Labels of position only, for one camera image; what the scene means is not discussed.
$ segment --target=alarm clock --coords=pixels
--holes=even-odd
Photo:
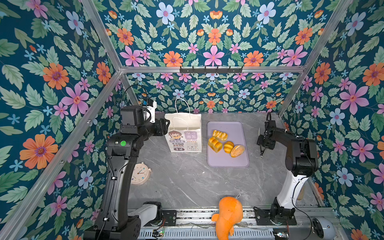
[[[143,162],[136,164],[133,169],[131,184],[137,186],[144,184],[148,181],[150,172],[152,172],[152,170]]]

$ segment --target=bread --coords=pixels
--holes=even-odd
[[[245,147],[243,145],[236,145],[231,150],[231,157],[238,157],[245,151]]]
[[[228,134],[226,134],[225,132],[214,130],[212,137],[216,137],[220,141],[226,141],[228,138]]]
[[[208,146],[210,146],[212,150],[215,151],[215,153],[218,153],[223,148],[223,144],[219,142],[215,137],[211,137],[208,140]]]
[[[224,152],[231,153],[232,148],[234,147],[233,142],[228,141],[224,144]]]

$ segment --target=orange plush toy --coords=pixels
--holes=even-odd
[[[234,197],[224,197],[218,205],[219,213],[212,216],[216,222],[218,240],[228,240],[228,234],[233,236],[233,225],[243,219],[243,205]]]

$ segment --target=purple tray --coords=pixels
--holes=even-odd
[[[208,146],[208,139],[212,137],[214,130],[226,132],[228,139],[221,142],[223,145],[227,141],[233,142],[236,145],[245,146],[245,152],[238,157],[231,157],[230,154],[225,153],[224,149],[215,153],[210,146]],[[211,167],[248,167],[249,158],[247,146],[245,144],[245,137],[243,132],[243,125],[240,122],[208,122],[207,126],[207,155],[208,165]]]

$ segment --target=paper bag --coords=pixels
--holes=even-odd
[[[167,143],[171,152],[201,152],[202,151],[202,133],[201,133],[201,114],[179,113],[176,107],[176,113],[165,114],[165,119],[170,121]]]

